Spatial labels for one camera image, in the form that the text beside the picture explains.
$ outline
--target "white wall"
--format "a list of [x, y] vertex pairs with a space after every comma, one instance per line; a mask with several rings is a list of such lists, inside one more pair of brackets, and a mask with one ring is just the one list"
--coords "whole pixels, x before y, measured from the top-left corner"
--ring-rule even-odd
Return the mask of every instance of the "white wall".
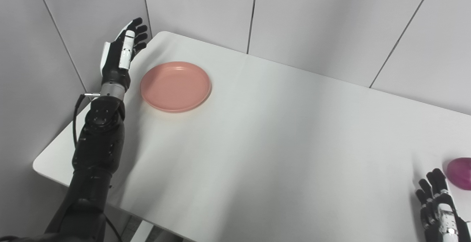
[[32, 170], [84, 92], [42, 0], [0, 0], [0, 236], [44, 232], [64, 188]]
[[471, 0], [425, 0], [372, 88], [471, 114]]
[[89, 92], [97, 92], [101, 86], [99, 61], [104, 42], [113, 41], [136, 17], [148, 25], [145, 0], [45, 1]]
[[369, 86], [420, 0], [256, 0], [249, 54]]
[[171, 31], [247, 51], [254, 0], [147, 0], [152, 33]]

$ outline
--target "robot finger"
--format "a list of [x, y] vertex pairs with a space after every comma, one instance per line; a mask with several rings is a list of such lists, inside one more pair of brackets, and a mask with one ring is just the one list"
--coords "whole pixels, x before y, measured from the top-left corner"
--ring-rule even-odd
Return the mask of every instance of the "robot finger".
[[134, 42], [135, 42], [135, 43], [138, 43], [138, 42], [140, 42], [140, 41], [144, 41], [144, 40], [147, 39], [147, 38], [148, 38], [147, 33], [141, 33], [141, 34], [139, 34], [138, 36], [136, 36], [136, 37], [134, 38]]
[[446, 184], [446, 177], [444, 176], [443, 172], [436, 168], [432, 171], [433, 177], [435, 178], [435, 182], [437, 183], [437, 188], [439, 192], [443, 190], [448, 191], [448, 185]]
[[138, 51], [140, 51], [140, 50], [142, 50], [142, 49], [144, 49], [144, 48], [146, 48], [146, 47], [147, 47], [147, 43], [140, 43], [140, 44], [136, 44], [136, 45], [134, 46], [134, 50], [135, 50], [136, 52], [138, 52]]
[[440, 194], [440, 190], [437, 187], [437, 181], [435, 180], [435, 177], [432, 172], [427, 173], [427, 179], [429, 180], [430, 185], [432, 186], [433, 196], [436, 197]]
[[136, 19], [133, 19], [133, 21], [131, 21], [131, 23], [128, 24], [127, 29], [131, 29], [134, 31], [136, 27], [139, 26], [140, 24], [142, 24], [142, 18], [138, 17]]
[[139, 33], [146, 32], [147, 29], [148, 29], [147, 25], [142, 25], [142, 26], [137, 27], [134, 32], [135, 32], [136, 35], [137, 35], [137, 34], [139, 34]]
[[430, 187], [430, 184], [427, 182], [426, 179], [421, 179], [419, 180], [419, 185], [424, 190], [425, 195], [427, 196], [427, 199], [432, 199], [432, 188]]
[[419, 199], [419, 202], [422, 205], [425, 205], [427, 203], [427, 195], [425, 195], [424, 190], [416, 190], [415, 195], [417, 196], [417, 198]]

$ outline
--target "purple object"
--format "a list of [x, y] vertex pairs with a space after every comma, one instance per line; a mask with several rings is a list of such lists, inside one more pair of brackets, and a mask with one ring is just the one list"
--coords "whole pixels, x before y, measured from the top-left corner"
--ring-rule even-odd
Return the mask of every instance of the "purple object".
[[451, 160], [446, 168], [446, 177], [458, 188], [471, 191], [471, 158]]

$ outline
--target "black cable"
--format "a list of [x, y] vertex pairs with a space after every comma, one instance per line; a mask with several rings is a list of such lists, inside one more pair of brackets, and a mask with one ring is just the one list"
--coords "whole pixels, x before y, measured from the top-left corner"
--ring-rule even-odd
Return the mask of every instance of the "black cable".
[[72, 121], [72, 136], [74, 137], [74, 146], [77, 147], [77, 113], [80, 108], [80, 104], [84, 100], [85, 95], [80, 94], [79, 99], [77, 100], [77, 103], [75, 104], [74, 108], [74, 120]]
[[3, 236], [3, 237], [0, 237], [0, 241], [12, 241], [12, 240], [15, 240], [17, 238], [19, 238], [19, 237], [14, 236], [14, 235], [6, 235], [6, 236]]
[[118, 233], [118, 230], [116, 230], [116, 228], [114, 227], [114, 225], [111, 223], [111, 221], [108, 219], [107, 216], [106, 217], [106, 222], [108, 223], [108, 225], [111, 227], [111, 229], [113, 229], [113, 232], [114, 234], [116, 235], [116, 237], [118, 238], [118, 241], [119, 242], [123, 242], [123, 240], [121, 239], [121, 235], [119, 235]]

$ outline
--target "white table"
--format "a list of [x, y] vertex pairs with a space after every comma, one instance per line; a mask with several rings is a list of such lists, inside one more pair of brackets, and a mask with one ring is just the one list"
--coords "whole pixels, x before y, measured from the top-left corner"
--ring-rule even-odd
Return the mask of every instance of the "white table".
[[[143, 102], [140, 79], [168, 61], [208, 73], [204, 104]], [[471, 153], [471, 116], [170, 32], [130, 74], [109, 203], [197, 242], [415, 241], [417, 181]], [[33, 167], [68, 185], [73, 153], [69, 125]], [[471, 220], [471, 192], [451, 190]]]

